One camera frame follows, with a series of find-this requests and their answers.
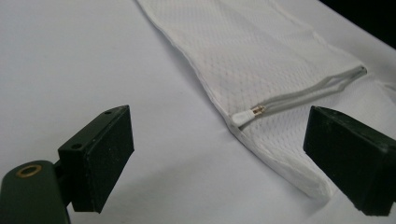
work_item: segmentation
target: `white mesh laundry bag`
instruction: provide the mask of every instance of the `white mesh laundry bag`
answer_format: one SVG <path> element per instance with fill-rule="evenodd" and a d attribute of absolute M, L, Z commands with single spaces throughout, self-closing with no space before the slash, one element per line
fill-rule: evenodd
<path fill-rule="evenodd" d="M 303 151 L 311 105 L 396 137 L 396 108 L 361 62 L 273 1 L 137 1 L 189 60 L 231 132 L 306 194 L 328 200 L 336 189 Z"/>

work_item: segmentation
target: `metal zipper slider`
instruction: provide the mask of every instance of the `metal zipper slider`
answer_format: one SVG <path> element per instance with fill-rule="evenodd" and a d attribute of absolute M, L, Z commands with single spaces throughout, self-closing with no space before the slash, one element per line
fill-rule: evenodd
<path fill-rule="evenodd" d="M 233 114 L 231 116 L 231 121 L 234 126 L 239 128 L 264 112 L 265 107 L 263 105 L 258 105 L 252 109 Z"/>

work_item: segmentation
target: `white tabletop surface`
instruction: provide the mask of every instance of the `white tabletop surface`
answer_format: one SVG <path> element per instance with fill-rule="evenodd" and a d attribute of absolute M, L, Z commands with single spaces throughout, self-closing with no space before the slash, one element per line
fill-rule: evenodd
<path fill-rule="evenodd" d="M 396 50 L 316 0 L 278 2 L 396 83 Z M 56 162 L 60 145 L 118 105 L 131 107 L 135 152 L 102 214 L 68 206 L 73 223 L 396 222 L 395 208 L 365 217 L 342 193 L 310 199 L 256 158 L 136 1 L 0 2 L 0 177 Z"/>

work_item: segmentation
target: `zipper pull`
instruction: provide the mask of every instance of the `zipper pull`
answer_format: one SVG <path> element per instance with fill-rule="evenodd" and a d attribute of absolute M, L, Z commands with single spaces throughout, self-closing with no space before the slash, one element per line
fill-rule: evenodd
<path fill-rule="evenodd" d="M 231 121 L 233 122 L 233 125 L 239 128 L 264 113 L 264 111 L 265 107 L 263 105 L 258 105 L 252 109 L 233 114 L 231 116 Z"/>

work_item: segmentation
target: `zipper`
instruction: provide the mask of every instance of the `zipper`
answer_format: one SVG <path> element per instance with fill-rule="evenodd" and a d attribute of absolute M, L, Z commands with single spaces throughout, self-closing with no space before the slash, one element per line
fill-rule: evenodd
<path fill-rule="evenodd" d="M 302 91 L 278 95 L 254 105 L 249 110 L 232 114 L 232 124 L 240 128 L 254 119 L 336 94 L 343 91 L 350 83 L 366 74 L 367 69 L 363 66 L 358 66 L 344 73 L 325 77 L 317 84 Z"/>

